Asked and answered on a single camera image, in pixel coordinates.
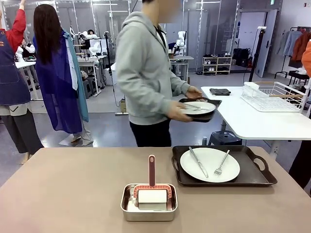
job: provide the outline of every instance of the black pants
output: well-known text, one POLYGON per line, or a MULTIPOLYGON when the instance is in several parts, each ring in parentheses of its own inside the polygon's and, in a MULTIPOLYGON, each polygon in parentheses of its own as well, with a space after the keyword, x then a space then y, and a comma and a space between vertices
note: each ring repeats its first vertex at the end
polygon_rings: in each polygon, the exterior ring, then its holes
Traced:
POLYGON ((38 137, 33 114, 28 110, 22 116, 1 116, 19 153, 35 154, 43 148, 38 137))
POLYGON ((170 121, 154 125, 136 125, 130 122, 138 147, 171 147, 170 121))
POLYGON ((311 179, 311 141, 302 141, 300 150, 289 171, 290 176, 305 188, 311 179))

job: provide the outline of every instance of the teal garment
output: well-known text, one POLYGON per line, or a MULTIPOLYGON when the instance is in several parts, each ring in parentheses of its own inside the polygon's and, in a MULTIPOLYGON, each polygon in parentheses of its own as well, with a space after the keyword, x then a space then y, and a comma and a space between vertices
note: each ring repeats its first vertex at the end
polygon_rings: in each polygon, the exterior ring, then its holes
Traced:
POLYGON ((82 76, 81 76, 81 71, 80 71, 80 67, 79 67, 79 63, 78 63, 77 54, 74 50, 73 41, 72 41, 71 36, 65 30, 64 30, 64 32, 65 32, 65 34, 63 36, 68 41, 69 49, 70 49, 72 59, 73 59, 73 63, 74 63, 74 69, 76 71, 77 78, 78 78, 78 90, 77 90, 78 95, 79 95, 78 102, 80 105, 82 120, 88 122, 88 110, 87 110, 87 104, 86 104, 86 95, 84 92, 83 80, 82 80, 82 76))

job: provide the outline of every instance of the dark brown serving tray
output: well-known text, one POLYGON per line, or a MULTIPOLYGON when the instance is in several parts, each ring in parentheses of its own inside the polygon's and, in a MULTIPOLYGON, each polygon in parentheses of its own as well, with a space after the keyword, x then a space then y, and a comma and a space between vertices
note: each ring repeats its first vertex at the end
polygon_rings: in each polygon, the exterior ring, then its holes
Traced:
POLYGON ((186 173, 180 165, 181 156, 188 151, 188 146, 176 146, 173 148, 172 164, 176 172, 177 181, 187 187, 266 187, 277 183, 277 179, 269 171, 267 162, 260 156, 255 155, 245 146, 191 146, 194 148, 213 148, 227 152, 240 164, 240 174, 232 181, 225 183, 208 183, 198 180, 186 173), (264 164, 264 170, 260 170, 255 162, 259 159, 264 164))
MULTIPOLYGON (((210 99, 205 98, 205 97, 196 98, 196 99, 181 99, 179 102, 186 103, 186 102, 192 102, 192 101, 197 101, 197 100, 205 100, 208 103, 212 103, 212 104, 214 104, 216 106, 216 109, 222 103, 221 100, 210 100, 210 99)), ((189 116, 193 119, 193 121, 207 123, 207 122, 209 122, 210 120, 213 119, 214 114, 215 114, 215 111, 213 111, 211 113, 207 113, 207 114, 189 115, 189 116)))

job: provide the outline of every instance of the roller handle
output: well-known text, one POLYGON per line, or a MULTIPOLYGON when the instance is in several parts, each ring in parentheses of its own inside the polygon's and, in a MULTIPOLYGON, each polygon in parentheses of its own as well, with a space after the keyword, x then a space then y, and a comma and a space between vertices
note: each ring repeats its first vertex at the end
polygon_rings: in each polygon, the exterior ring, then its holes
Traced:
POLYGON ((156 185, 156 157, 149 155, 149 185, 155 187, 156 185))

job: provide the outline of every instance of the folded black cloth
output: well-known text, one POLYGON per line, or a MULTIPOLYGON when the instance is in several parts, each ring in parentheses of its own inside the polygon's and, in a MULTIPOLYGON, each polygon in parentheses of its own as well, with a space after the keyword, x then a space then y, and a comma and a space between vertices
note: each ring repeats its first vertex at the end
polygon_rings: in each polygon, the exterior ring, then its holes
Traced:
POLYGON ((230 96, 231 92, 228 89, 213 89, 209 90, 215 96, 230 96))

